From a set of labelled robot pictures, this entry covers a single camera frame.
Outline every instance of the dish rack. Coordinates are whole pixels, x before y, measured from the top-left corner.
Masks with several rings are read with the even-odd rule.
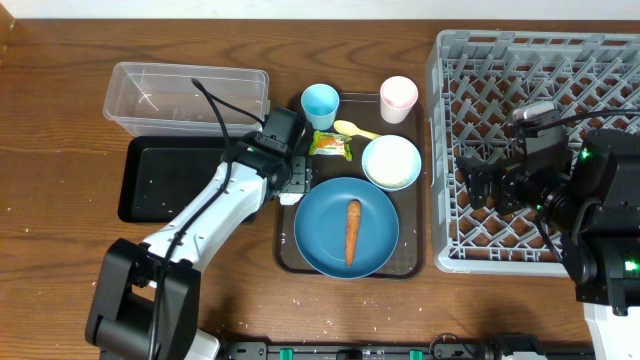
[[[553,101],[561,116],[640,108],[640,35],[445,30],[426,64],[431,125],[432,239],[445,272],[567,276],[535,228],[535,211],[500,216],[473,210],[455,156],[496,161],[511,155],[513,109]],[[574,159],[594,128],[640,130],[640,117],[567,126]],[[549,229],[560,247],[560,234]]]

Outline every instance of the plastic storage bin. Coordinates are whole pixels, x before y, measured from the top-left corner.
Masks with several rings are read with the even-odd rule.
[[[192,77],[210,93],[261,119],[269,111],[264,71],[124,62],[113,70],[104,116],[133,136],[220,136],[218,120]],[[230,135],[261,129],[250,117],[218,107]]]

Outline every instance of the pink cup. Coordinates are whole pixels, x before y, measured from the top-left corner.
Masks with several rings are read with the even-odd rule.
[[[416,101],[418,87],[404,76],[390,77],[380,87],[380,114],[388,123],[401,123]]]

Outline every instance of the green clamp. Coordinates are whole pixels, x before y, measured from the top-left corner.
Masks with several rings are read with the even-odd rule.
[[[293,349],[280,349],[280,360],[293,360]]]
[[[424,354],[420,350],[411,350],[409,351],[409,360],[422,360],[424,358]]]

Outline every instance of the food wrapper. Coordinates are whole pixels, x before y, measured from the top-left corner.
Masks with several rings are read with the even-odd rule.
[[[321,131],[313,133],[313,143],[309,149],[309,155],[342,155],[351,161],[351,137],[341,134],[331,134]]]

